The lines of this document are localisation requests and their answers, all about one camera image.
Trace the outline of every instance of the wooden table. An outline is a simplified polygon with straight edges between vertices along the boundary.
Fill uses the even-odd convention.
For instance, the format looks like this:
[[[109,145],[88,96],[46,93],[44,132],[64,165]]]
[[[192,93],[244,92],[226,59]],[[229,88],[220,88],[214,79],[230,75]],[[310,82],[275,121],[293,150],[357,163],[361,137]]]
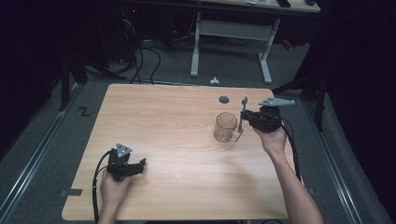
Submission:
[[[213,136],[219,113],[239,120],[244,96],[247,109],[258,111],[258,102],[271,95],[265,89],[110,85],[73,182],[82,194],[68,196],[63,218],[93,220],[93,173],[116,143],[133,149],[130,163],[147,158],[117,219],[287,218],[273,164],[248,123],[237,142]],[[230,103],[220,103],[220,96]],[[289,144],[286,154],[293,167]],[[101,201],[98,190],[99,209]]]

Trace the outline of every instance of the small white object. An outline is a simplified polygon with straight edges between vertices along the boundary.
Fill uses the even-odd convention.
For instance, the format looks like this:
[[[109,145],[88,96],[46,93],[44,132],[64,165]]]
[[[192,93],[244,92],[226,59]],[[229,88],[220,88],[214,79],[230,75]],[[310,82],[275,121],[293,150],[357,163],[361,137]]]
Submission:
[[[213,79],[210,80],[210,83],[212,83],[212,84],[219,84],[220,81],[218,81],[218,79],[217,79],[216,77],[213,77]]]

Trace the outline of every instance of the clear glass cup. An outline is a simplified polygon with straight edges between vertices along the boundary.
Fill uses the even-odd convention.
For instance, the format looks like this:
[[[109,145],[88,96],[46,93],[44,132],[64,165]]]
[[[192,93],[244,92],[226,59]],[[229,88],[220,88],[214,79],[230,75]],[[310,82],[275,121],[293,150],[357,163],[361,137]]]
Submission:
[[[221,143],[230,141],[233,137],[233,130],[236,128],[236,124],[237,119],[233,114],[228,112],[219,114],[216,118],[215,138]]]

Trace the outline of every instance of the silver metal part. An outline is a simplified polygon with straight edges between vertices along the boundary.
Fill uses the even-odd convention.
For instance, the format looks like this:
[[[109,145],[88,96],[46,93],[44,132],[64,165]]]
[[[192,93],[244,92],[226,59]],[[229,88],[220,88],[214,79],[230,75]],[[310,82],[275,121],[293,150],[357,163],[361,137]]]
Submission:
[[[244,99],[242,100],[242,105],[244,106],[242,108],[242,112],[244,112],[245,109],[247,108],[247,103],[248,103],[248,98],[245,96]],[[241,133],[242,131],[244,131],[244,128],[242,127],[242,113],[241,113],[241,118],[239,119],[238,132]]]
[[[294,104],[295,102],[293,100],[283,100],[283,99],[275,98],[273,96],[270,96],[267,99],[259,102],[259,105],[267,105],[267,106],[294,105]]]
[[[125,156],[126,154],[132,152],[132,150],[129,147],[126,147],[120,143],[117,143],[117,156],[119,158]]]

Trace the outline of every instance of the metal rail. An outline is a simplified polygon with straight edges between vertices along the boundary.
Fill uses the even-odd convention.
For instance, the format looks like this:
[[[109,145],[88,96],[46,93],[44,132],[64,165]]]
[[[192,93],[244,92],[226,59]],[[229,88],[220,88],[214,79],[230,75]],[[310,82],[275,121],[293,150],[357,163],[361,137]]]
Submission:
[[[81,92],[81,89],[82,88],[78,84],[75,84],[73,86],[71,90],[70,103],[63,111],[60,111],[58,113],[54,121],[51,123],[46,133],[44,134],[44,137],[41,139],[38,147],[35,149],[32,158],[28,161],[17,181],[15,182],[13,188],[9,192],[6,199],[3,201],[0,207],[0,223],[8,222],[23,193],[29,186],[30,181],[35,176],[35,172],[37,171],[41,162],[44,160],[47,152],[50,150],[50,142],[52,140],[52,137],[59,129],[59,126],[64,120],[64,116],[66,115],[71,103],[77,98],[78,94]]]
[[[305,112],[308,114],[308,116],[311,117],[310,123],[312,127],[315,129],[315,133],[317,134],[318,140],[321,144],[321,148],[323,149],[323,154],[327,168],[329,169],[332,182],[334,183],[341,204],[344,207],[349,223],[356,223],[356,224],[363,223],[361,220],[361,215],[359,214],[359,211],[355,206],[355,203],[353,202],[353,197],[350,193],[350,190],[347,187],[347,184],[344,181],[344,178],[342,177],[340,170],[338,169],[334,157],[332,156],[332,151],[330,150],[326,137],[324,133],[318,129],[318,126],[315,123],[315,112],[314,109],[312,108],[312,105],[309,104],[308,102],[303,102],[303,107]]]

